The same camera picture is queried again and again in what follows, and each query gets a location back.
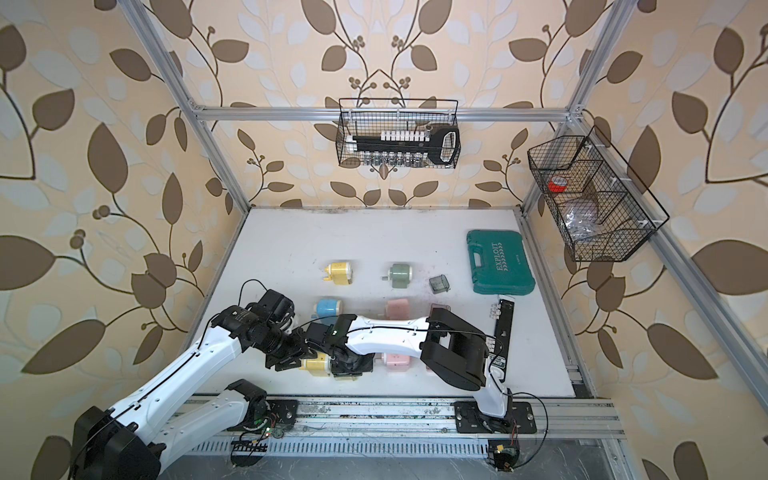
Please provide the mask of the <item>blue pencil sharpener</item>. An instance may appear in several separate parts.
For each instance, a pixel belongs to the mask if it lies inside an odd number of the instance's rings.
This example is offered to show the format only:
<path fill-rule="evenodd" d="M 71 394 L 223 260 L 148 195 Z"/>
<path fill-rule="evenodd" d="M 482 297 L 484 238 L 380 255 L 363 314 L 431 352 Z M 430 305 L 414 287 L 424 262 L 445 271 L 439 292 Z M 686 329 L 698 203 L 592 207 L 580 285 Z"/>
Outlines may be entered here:
<path fill-rule="evenodd" d="M 326 319 L 333 318 L 343 313 L 343 302 L 336 298 L 319 299 L 314 307 L 312 316 L 314 318 Z"/>

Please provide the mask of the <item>yellow sharpener top row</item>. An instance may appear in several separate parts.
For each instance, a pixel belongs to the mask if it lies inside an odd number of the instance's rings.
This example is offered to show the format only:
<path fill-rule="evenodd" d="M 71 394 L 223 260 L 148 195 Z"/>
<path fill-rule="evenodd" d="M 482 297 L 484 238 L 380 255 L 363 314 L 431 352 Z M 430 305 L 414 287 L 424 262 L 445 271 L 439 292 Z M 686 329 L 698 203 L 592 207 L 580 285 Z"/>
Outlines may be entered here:
<path fill-rule="evenodd" d="M 333 262 L 326 266 L 325 277 L 326 282 L 332 282 L 335 285 L 350 285 L 353 279 L 353 270 L 350 262 Z"/>

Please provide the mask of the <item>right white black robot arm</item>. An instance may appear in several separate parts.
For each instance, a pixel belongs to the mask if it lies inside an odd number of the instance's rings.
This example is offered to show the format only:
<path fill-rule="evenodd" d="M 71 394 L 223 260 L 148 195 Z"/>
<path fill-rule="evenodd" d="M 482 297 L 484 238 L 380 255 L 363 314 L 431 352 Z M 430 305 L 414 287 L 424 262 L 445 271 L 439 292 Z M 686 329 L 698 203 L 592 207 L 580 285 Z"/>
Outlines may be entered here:
<path fill-rule="evenodd" d="M 507 416 L 509 394 L 494 374 L 497 354 L 489 335 L 445 308 L 411 320 L 380 320 L 344 314 L 332 326 L 307 327 L 311 349 L 345 366 L 377 354 L 419 359 L 446 384 L 472 394 L 481 414 Z"/>

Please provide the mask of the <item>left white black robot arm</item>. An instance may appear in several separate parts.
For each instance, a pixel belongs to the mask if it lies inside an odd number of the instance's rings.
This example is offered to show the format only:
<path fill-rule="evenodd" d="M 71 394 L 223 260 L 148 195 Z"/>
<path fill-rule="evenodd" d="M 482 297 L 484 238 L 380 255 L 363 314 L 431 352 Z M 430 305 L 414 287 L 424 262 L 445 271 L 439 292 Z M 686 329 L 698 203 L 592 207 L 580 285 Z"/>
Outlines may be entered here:
<path fill-rule="evenodd" d="M 274 290 L 246 307 L 232 305 L 214 315 L 200 338 L 159 374 L 112 407 L 91 407 L 77 419 L 69 478 L 155 479 L 232 427 L 266 439 L 280 417 L 271 410 L 266 391 L 244 379 L 192 411 L 178 410 L 249 349 L 262 352 L 269 369 L 299 367 L 310 350 L 300 331 L 288 330 L 294 315 L 293 302 Z"/>

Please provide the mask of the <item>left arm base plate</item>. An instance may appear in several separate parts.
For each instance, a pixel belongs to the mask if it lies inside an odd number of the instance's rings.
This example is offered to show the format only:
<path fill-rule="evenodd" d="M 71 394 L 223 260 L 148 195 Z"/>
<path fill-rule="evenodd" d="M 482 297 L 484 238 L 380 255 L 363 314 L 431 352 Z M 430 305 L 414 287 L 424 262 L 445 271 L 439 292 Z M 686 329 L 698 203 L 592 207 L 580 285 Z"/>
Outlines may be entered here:
<path fill-rule="evenodd" d="M 275 427 L 291 430 L 297 420 L 299 402 L 297 400 L 261 399 L 252 401 L 244 419 L 235 429 L 266 434 Z"/>

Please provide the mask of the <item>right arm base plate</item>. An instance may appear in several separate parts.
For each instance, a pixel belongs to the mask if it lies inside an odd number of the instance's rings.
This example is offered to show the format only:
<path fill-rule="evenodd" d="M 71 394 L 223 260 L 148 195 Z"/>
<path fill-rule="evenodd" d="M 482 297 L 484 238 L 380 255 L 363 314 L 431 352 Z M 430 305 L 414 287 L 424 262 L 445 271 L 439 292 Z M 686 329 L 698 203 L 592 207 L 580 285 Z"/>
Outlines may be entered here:
<path fill-rule="evenodd" d="M 475 401 L 453 403 L 456 430 L 460 434 L 535 434 L 538 432 L 529 402 L 508 401 L 503 417 L 483 414 Z"/>

